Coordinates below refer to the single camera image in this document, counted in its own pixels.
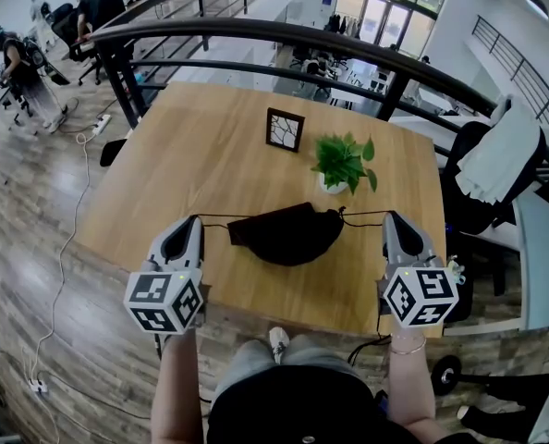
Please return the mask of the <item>glass entrance doors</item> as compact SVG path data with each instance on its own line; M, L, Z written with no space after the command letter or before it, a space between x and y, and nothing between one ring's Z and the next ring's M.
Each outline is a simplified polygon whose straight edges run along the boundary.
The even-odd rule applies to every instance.
M336 0L346 33L420 59L445 0Z

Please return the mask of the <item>teal plastic trinket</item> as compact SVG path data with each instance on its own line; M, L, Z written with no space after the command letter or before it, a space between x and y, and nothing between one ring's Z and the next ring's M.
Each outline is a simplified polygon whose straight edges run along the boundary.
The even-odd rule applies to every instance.
M450 271L456 285L463 286L466 283L467 279L464 275L465 266L458 262L458 257L456 255L448 257L446 267Z

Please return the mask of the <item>green plant in white pot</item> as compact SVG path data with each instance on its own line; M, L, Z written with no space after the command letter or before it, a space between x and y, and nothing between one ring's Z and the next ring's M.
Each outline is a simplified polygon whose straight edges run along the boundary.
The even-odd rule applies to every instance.
M376 174L363 165L375 156L371 137L365 143L358 143L350 132L344 137L323 135L316 140L315 156L317 164L311 170L319 174L325 192L338 194L349 189L354 194L361 179L367 179L371 190L377 191Z

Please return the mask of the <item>person's left forearm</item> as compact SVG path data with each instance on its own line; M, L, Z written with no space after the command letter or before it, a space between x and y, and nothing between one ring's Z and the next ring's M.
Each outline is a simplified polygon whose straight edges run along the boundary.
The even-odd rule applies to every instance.
M152 402L152 444L203 444L196 330L165 342Z

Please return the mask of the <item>black office chair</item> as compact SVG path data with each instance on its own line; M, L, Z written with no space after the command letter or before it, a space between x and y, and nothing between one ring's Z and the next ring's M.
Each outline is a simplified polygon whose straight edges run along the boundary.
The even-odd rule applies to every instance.
M454 231L477 235L485 231L498 216L512 212L509 208L512 201L531 185L535 179L536 168L544 159L546 141L541 130L534 154L520 171L504 201L490 204L472 199L469 194L464 194L456 183L456 175L459 173L457 162L480 142L488 130L489 127L481 122L466 123L459 130L440 174L445 223Z
M99 85L100 71L103 66L94 43L78 41L78 10L70 3L63 4L54 10L47 18L53 33L59 37L68 47L68 58L73 62L91 60L89 68L79 77L78 85L81 86L83 78L95 72L95 84Z

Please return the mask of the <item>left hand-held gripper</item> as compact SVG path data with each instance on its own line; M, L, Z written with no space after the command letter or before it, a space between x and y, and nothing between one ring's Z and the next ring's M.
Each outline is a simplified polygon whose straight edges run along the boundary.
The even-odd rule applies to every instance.
M187 216L169 226L153 240L148 259L158 266L129 275L123 304L142 331L183 335L204 306L201 219Z

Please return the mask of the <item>white side desk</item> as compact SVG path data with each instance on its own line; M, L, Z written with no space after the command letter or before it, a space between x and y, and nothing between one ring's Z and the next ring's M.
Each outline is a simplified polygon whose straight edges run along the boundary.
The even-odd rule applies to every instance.
M465 327L446 327L447 337L549 327L549 203L525 190L512 203L516 225L488 228L470 236L478 246L502 247L520 255L519 317Z

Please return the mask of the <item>black barbell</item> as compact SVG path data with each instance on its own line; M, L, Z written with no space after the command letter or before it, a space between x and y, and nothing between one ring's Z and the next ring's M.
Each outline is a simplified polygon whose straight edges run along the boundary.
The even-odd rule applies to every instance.
M435 364L431 381L436 396L449 394L458 383L482 385L488 394L513 401L526 394L541 396L549 392L549 373L525 376L464 374L461 361L454 355L447 355Z

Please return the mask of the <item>black drawstring bag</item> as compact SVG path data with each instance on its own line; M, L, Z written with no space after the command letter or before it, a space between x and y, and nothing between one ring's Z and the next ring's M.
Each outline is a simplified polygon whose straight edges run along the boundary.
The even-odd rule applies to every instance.
M219 265L291 268L314 262L340 239L345 228L379 228L380 220L357 223L345 206L317 209L304 202L257 215L196 214L204 229L219 229L227 243L210 246Z

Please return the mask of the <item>person's left shoe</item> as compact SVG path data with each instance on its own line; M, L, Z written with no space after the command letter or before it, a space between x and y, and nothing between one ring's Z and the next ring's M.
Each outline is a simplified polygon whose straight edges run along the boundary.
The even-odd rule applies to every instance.
M286 331L281 327L273 327L269 331L269 340L277 364L282 363L283 355L289 345L290 339Z

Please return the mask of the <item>black stool seat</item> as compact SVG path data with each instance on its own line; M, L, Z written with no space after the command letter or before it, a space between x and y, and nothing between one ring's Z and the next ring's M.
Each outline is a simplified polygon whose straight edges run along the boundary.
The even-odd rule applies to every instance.
M100 167L111 166L126 142L127 139L120 139L106 143L100 156Z

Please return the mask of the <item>person's grey jeans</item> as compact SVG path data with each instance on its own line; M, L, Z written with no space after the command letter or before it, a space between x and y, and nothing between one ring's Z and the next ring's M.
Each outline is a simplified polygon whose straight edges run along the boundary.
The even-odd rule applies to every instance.
M213 400L238 382L271 368L284 366L306 368L315 366L359 378L357 372L336 353L318 345L304 334L290 340L278 363L270 347L257 339L244 343L232 358L228 369L218 383Z

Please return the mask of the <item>black picture frame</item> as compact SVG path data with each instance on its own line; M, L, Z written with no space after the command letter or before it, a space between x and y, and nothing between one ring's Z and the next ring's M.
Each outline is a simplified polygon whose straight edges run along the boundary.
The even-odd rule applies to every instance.
M265 142L292 153L299 151L305 117L269 107Z

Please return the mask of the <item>black wall railing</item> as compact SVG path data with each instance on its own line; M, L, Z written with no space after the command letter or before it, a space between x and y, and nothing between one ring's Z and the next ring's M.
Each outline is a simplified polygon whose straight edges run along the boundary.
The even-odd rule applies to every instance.
M536 118L549 124L549 85L529 60L482 16L471 32L519 89Z

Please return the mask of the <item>row of hanging dark clothes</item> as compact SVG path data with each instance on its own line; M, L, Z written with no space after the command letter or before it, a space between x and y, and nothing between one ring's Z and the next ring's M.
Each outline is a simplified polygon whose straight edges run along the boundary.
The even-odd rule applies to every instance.
M359 39L360 21L351 16L333 14L329 17L323 29L350 38Z

